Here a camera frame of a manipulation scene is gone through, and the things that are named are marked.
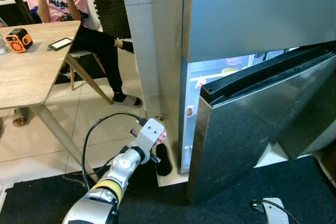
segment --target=black foam mat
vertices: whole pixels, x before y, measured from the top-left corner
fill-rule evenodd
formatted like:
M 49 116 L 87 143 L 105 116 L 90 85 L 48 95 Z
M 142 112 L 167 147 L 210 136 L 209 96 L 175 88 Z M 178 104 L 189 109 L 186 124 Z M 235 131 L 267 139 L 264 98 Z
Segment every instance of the black foam mat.
M 124 0 L 93 0 L 93 3 L 105 33 L 122 39 L 131 38 Z
M 154 165 L 140 166 L 121 202 L 119 223 L 267 223 L 265 214 L 249 206 L 265 197 L 279 197 L 300 223 L 336 222 L 335 188 L 313 157 L 252 169 L 195 206 L 188 205 L 185 192 L 186 183 L 158 188 Z M 0 223 L 62 223 L 84 193 L 61 176 L 17 183 L 7 190 Z

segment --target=table leg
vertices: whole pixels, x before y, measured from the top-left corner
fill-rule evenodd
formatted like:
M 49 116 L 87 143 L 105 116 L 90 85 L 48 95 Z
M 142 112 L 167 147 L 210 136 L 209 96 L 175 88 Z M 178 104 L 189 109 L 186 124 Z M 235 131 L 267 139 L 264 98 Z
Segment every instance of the table leg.
M 56 118 L 44 105 L 31 106 L 31 109 L 41 118 L 42 122 L 50 129 L 50 131 L 55 135 L 55 137 L 60 141 L 60 143 L 67 149 L 70 155 L 81 165 L 82 163 L 82 152 L 72 141 L 68 133 L 62 128 L 58 123 Z M 93 169 L 86 161 L 85 169 L 88 173 L 93 173 Z M 91 178 L 97 182 L 98 176 L 96 174 L 91 175 Z
M 75 59 L 68 54 L 65 58 L 67 64 L 69 64 L 73 69 L 76 70 L 77 74 L 82 77 L 84 81 L 87 82 L 101 97 L 104 98 L 109 104 L 112 104 L 112 101 L 105 95 L 105 93 L 100 89 L 100 87 L 94 82 L 94 80 L 86 73 L 84 68 L 75 61 Z

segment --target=person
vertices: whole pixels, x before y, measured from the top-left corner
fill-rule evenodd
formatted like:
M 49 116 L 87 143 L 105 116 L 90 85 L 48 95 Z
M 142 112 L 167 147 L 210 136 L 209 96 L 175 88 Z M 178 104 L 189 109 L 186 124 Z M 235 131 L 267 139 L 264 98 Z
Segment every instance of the person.
M 7 27 L 7 25 L 0 21 L 0 28 L 2 27 Z M 25 125 L 28 119 L 28 113 L 29 113 L 28 108 L 15 108 L 13 118 L 12 118 L 13 125 L 14 126 Z M 0 130 L 3 125 L 2 123 L 3 123 L 2 119 L 0 118 Z
M 124 94 L 118 66 L 117 47 L 133 51 L 133 43 L 116 40 L 112 36 L 87 27 L 87 0 L 27 0 L 30 13 L 38 15 L 43 23 L 81 20 L 82 24 L 73 41 L 72 48 L 93 52 L 101 61 L 106 77 L 114 92 L 113 103 L 138 108 L 142 106 L 140 98 Z

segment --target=freezer door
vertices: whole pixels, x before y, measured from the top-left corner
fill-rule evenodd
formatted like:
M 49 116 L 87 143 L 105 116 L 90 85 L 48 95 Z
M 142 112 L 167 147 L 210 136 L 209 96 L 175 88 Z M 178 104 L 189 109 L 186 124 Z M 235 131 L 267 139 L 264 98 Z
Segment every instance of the freezer door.
M 188 198 L 251 170 L 335 69 L 334 42 L 299 48 L 202 86 Z
M 335 40 L 335 0 L 184 0 L 188 62 Z

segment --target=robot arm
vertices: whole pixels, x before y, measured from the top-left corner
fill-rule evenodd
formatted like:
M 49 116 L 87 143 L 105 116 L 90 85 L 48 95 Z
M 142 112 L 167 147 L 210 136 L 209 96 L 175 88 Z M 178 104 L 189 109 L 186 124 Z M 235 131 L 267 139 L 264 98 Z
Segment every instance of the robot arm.
M 152 147 L 165 138 L 163 125 L 149 119 L 135 141 L 122 149 L 113 159 L 110 169 L 73 205 L 63 224 L 118 223 L 119 204 L 129 178 L 140 164 L 145 164 L 151 158 Z

